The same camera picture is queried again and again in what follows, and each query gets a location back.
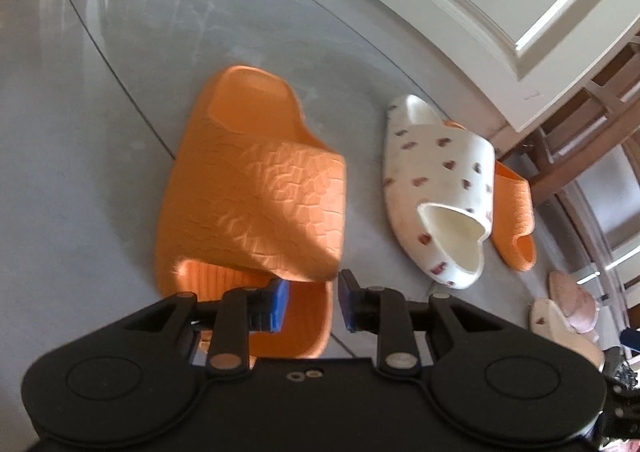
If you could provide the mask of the large white heart slide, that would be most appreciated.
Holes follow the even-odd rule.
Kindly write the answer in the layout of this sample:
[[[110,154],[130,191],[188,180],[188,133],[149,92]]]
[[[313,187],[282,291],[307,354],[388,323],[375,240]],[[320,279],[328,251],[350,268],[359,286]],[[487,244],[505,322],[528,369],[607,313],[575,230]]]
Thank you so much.
[[[588,337],[579,334],[567,322],[562,311],[549,298],[536,298],[529,309],[529,330],[562,347],[580,354],[599,371],[605,364],[604,352]]]

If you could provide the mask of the brown wooden shoe rack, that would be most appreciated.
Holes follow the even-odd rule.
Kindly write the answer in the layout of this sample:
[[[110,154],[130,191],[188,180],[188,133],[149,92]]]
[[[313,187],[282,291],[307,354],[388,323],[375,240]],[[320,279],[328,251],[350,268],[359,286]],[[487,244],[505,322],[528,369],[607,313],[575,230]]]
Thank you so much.
[[[532,185],[540,293],[554,270],[597,297],[601,333],[637,324],[639,305],[639,38],[512,149]]]

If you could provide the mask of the small white heart slide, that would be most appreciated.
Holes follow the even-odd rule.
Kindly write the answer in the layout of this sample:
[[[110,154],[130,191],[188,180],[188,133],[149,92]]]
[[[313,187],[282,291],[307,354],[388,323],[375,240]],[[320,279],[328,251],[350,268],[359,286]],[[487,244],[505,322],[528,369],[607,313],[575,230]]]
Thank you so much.
[[[450,289],[467,289],[483,272],[495,164],[488,140],[443,121],[420,97],[388,106],[383,192],[390,227],[418,268]]]

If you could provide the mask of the orange slide sandal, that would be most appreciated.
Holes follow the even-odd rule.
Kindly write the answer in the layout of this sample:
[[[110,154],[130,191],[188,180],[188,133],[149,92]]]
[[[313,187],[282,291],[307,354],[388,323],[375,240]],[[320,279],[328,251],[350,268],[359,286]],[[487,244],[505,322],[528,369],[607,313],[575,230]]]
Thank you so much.
[[[282,328],[250,336],[250,354],[317,358],[330,339],[345,225],[344,157],[311,134],[290,84],[249,66],[212,76],[160,209],[160,294],[218,301],[281,278],[288,284]]]
[[[526,180],[498,163],[486,139],[460,127],[442,125],[433,145],[438,257],[431,275],[457,289],[467,287],[483,271],[486,240],[511,268],[530,269],[536,258],[535,222]]]

